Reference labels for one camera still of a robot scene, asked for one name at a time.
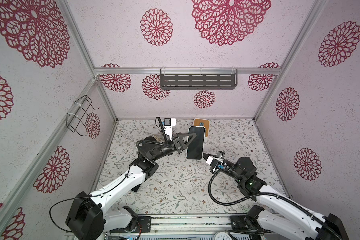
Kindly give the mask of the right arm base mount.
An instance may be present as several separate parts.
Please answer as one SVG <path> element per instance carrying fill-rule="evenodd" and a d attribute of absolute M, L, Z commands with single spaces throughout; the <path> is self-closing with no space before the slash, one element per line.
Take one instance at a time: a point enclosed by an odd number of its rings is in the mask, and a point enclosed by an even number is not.
<path fill-rule="evenodd" d="M 267 232 L 258 223 L 259 214 L 265 209 L 260 206 L 253 206 L 246 214 L 230 216 L 232 230 L 246 233 Z"/>

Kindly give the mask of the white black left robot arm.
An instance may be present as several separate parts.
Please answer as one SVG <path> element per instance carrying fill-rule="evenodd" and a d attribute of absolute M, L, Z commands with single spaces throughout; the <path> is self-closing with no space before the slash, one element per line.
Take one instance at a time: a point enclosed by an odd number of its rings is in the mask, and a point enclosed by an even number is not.
<path fill-rule="evenodd" d="M 96 240 L 113 230 L 132 232 L 138 225 L 138 214 L 130 207 L 111 211 L 111 207 L 130 191 L 136 192 L 159 168 L 158 159 L 174 152 L 181 153 L 196 140 L 195 133 L 177 133 L 160 143 L 147 137 L 136 143 L 138 157 L 128 170 L 108 185 L 90 194 L 79 193 L 74 199 L 66 225 L 79 240 Z"/>

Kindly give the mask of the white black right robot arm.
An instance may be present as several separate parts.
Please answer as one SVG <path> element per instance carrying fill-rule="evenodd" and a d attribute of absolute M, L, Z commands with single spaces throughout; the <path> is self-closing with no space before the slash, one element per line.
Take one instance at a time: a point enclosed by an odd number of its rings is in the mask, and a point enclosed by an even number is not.
<path fill-rule="evenodd" d="M 349 236 L 340 218 L 333 214 L 324 216 L 311 211 L 282 195 L 257 176 L 256 167 L 248 157 L 236 163 L 224 159 L 224 152 L 217 155 L 203 154 L 213 174 L 208 184 L 208 194 L 221 206 L 233 206 L 247 200 L 256 202 L 246 214 L 231 217 L 232 229 L 228 235 L 248 235 L 252 240 L 275 233 L 288 240 L 347 240 Z M 214 179 L 223 173 L 238 184 L 243 198 L 224 203 L 212 193 Z"/>

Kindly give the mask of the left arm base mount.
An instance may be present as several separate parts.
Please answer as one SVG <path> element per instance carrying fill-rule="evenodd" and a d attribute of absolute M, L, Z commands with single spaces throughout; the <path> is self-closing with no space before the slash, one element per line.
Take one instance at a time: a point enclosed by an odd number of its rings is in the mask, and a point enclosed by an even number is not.
<path fill-rule="evenodd" d="M 124 228 L 126 233 L 149 233 L 152 226 L 152 217 L 151 216 L 140 216 L 135 213 L 130 207 L 123 207 L 123 210 L 131 215 L 132 219 L 129 221 L 129 224 Z"/>

